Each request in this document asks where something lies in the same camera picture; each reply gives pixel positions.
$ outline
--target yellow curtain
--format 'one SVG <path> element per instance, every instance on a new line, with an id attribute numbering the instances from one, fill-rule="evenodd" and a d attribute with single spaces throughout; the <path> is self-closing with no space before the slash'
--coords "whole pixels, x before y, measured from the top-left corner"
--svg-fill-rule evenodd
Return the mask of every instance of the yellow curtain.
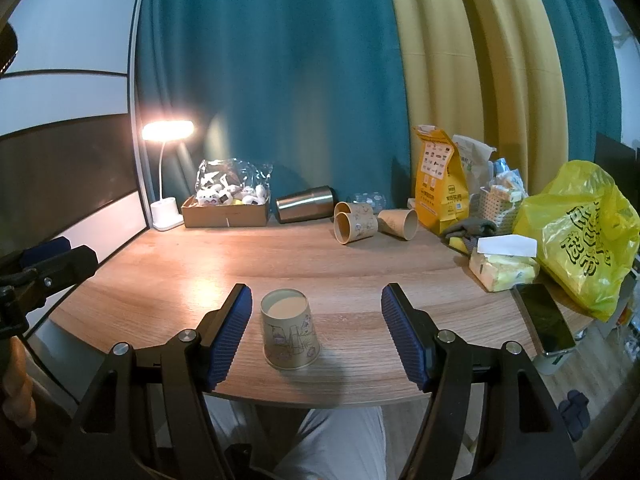
<path id="1" fill-rule="evenodd" d="M 484 139 L 476 52 L 462 0 L 393 0 L 411 125 Z M 411 135 L 412 184 L 422 153 Z"/>
<path id="2" fill-rule="evenodd" d="M 484 140 L 519 168 L 530 192 L 542 190 L 568 149 L 560 60 L 542 0 L 394 0 L 394 8 L 411 124 Z"/>

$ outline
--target black phone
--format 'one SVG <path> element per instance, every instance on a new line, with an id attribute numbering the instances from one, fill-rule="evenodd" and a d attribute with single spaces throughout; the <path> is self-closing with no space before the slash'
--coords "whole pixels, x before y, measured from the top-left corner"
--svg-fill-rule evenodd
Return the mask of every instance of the black phone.
<path id="1" fill-rule="evenodd" d="M 511 289 L 525 320 L 532 326 L 542 354 L 553 357 L 575 349 L 571 334 L 556 302 L 542 283 L 515 285 Z"/>

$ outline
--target metal tumbler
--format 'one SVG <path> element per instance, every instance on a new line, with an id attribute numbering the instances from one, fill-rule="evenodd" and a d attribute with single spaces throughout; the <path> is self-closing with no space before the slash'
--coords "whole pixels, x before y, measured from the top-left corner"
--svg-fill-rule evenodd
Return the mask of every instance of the metal tumbler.
<path id="1" fill-rule="evenodd" d="M 276 218 L 281 224 L 328 218 L 334 214 L 335 202 L 329 186 L 313 187 L 276 199 Z"/>

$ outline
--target paper cup lying on side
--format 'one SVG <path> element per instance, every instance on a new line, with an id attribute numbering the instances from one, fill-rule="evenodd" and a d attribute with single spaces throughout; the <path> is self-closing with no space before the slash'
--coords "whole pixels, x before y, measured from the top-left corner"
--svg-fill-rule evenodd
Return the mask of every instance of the paper cup lying on side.
<path id="1" fill-rule="evenodd" d="M 371 204 L 361 202 L 338 202 L 334 208 L 334 216 L 338 213 L 360 213 L 373 215 Z"/>
<path id="2" fill-rule="evenodd" d="M 262 298 L 264 356 L 276 368 L 302 368 L 316 360 L 320 343 L 306 296 L 280 288 Z"/>
<path id="3" fill-rule="evenodd" d="M 335 238 L 343 245 L 369 238 L 377 232 L 378 221 L 373 214 L 338 213 L 335 216 Z"/>
<path id="4" fill-rule="evenodd" d="M 383 209 L 378 214 L 378 229 L 411 240 L 418 230 L 418 214 L 413 209 Z"/>

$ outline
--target wooden tabletop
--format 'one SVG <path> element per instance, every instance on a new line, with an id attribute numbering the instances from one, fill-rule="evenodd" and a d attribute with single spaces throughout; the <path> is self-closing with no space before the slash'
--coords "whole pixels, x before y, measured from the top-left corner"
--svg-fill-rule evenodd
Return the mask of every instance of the wooden tabletop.
<path id="1" fill-rule="evenodd" d="M 416 308 L 468 343 L 499 348 L 532 339 L 509 291 L 489 294 L 468 258 L 423 228 L 406 242 L 384 234 L 346 246 L 330 220 L 263 228 L 149 230 L 107 261 L 50 319 L 108 352 L 165 343 L 218 309 L 235 283 L 245 283 L 254 312 L 226 381 L 225 397 L 299 406 L 381 404 L 421 395 L 408 381 L 380 311 L 380 294 L 398 282 Z M 262 353 L 260 300 L 276 288 L 309 300 L 321 355 L 300 370 L 282 371 Z M 556 301 L 570 304 L 559 287 Z M 578 332 L 591 319 L 561 305 Z"/>

